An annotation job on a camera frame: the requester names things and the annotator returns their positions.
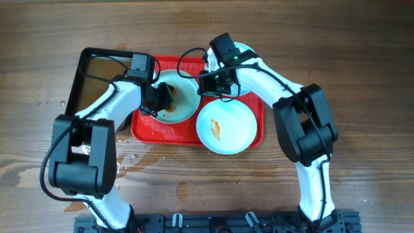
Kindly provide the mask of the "orange green sponge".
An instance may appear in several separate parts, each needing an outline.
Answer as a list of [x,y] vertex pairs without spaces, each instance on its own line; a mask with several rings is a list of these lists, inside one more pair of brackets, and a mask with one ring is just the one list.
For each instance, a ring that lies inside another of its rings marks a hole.
[[169,84],[167,84],[167,88],[168,88],[168,91],[169,91],[169,98],[168,98],[169,105],[165,108],[165,111],[166,112],[172,112],[172,111],[174,111],[173,99],[174,99],[175,93],[177,92],[177,89],[174,86],[169,85]]

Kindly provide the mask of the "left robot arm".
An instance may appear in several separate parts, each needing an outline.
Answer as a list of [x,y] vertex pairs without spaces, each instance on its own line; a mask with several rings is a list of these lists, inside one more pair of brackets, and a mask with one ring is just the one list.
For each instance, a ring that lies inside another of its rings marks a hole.
[[60,115],[41,165],[43,191],[57,201],[83,202],[98,232],[141,232],[133,207],[114,187],[115,132],[137,109],[155,116],[172,106],[176,88],[147,78],[118,77],[97,101],[76,115]]

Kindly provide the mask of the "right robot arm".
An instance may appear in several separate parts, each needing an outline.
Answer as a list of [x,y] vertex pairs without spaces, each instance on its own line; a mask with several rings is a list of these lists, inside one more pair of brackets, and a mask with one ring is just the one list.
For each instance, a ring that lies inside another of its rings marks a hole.
[[201,71],[202,81],[228,74],[272,108],[279,145],[296,165],[301,192],[299,213],[313,231],[325,230],[335,209],[329,163],[338,130],[321,87],[291,82],[260,58],[223,67],[210,63],[209,68]]

